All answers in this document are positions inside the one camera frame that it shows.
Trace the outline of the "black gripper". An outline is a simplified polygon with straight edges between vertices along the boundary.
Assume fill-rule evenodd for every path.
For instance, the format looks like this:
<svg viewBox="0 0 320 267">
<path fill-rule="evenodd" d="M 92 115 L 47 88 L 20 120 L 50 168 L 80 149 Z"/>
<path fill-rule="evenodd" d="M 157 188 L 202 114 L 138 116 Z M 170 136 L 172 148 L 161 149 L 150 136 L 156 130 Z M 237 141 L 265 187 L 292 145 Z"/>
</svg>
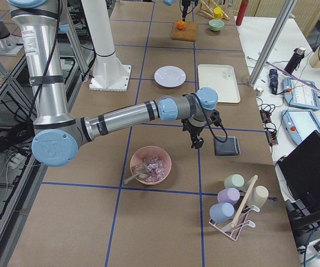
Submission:
<svg viewBox="0 0 320 267">
<path fill-rule="evenodd" d="M 182 131 L 188 131 L 190 134 L 190 138 L 192 141 L 191 148 L 200 149 L 204 143 L 204 139 L 200 137 L 200 133 L 205 126 L 205 122 L 197 120 L 195 118 L 186 118 L 182 119 L 181 123 L 183 125 Z"/>
<path fill-rule="evenodd" d="M 182 21 L 186 21 L 186 14 L 190 14 L 198 5 L 199 0 L 180 0 L 180 9 L 182 11 Z"/>
</svg>

